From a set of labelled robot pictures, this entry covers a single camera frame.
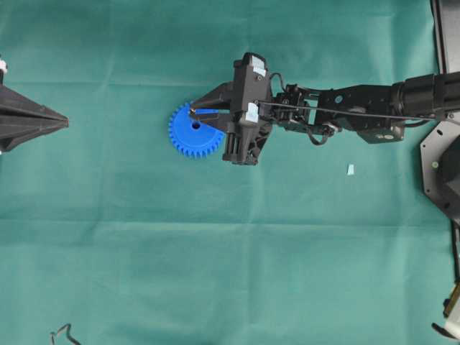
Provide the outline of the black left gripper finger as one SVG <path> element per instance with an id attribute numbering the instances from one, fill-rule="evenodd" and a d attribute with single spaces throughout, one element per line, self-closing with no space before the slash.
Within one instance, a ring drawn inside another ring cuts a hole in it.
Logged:
<path id="1" fill-rule="evenodd" d="M 66 116 L 42 105 L 1 84 L 1 114 L 48 119 L 69 124 Z"/>

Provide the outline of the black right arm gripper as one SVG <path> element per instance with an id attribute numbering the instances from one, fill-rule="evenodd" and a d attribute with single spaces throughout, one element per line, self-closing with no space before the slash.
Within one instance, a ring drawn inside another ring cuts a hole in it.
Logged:
<path id="1" fill-rule="evenodd" d="M 253 52 L 234 62 L 233 82 L 225 82 L 194 100 L 193 121 L 226 133 L 223 160 L 236 165 L 256 165 L 271 125 L 262 117 L 271 99 L 266 60 Z"/>

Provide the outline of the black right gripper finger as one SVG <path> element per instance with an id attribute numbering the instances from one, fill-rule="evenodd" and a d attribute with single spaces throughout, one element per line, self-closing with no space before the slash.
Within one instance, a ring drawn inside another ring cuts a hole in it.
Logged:
<path id="1" fill-rule="evenodd" d="M 45 116 L 1 115 L 1 152 L 69 126 L 69 119 Z"/>

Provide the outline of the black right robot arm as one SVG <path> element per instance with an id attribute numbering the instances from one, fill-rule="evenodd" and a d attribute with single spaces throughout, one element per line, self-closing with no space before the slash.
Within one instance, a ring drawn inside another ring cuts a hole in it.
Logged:
<path id="1" fill-rule="evenodd" d="M 390 86 L 317 90 L 296 84 L 272 91 L 273 74 L 253 52 L 234 62 L 234 77 L 177 109 L 168 135 L 181 154 L 256 165 L 273 127 L 305 134 L 317 146 L 342 130 L 370 144 L 399 142 L 405 129 L 446 121 L 459 110 L 459 74 L 409 78 Z"/>

